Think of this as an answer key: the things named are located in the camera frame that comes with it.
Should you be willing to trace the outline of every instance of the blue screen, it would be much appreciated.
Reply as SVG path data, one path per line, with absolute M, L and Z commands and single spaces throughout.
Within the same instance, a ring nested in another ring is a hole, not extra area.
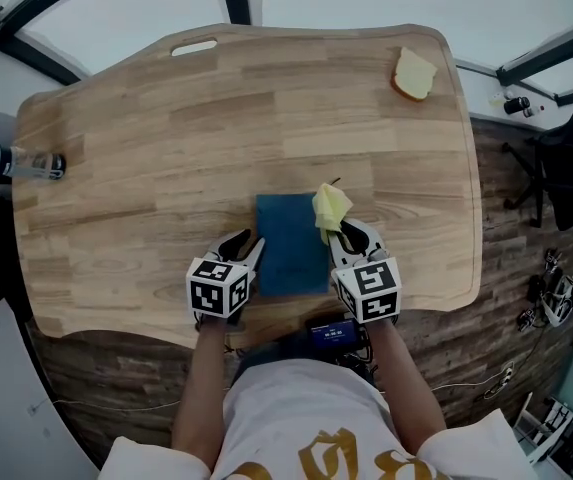
M 333 322 L 311 329 L 313 343 L 317 348 L 331 348 L 351 345 L 357 341 L 355 323 L 352 320 Z

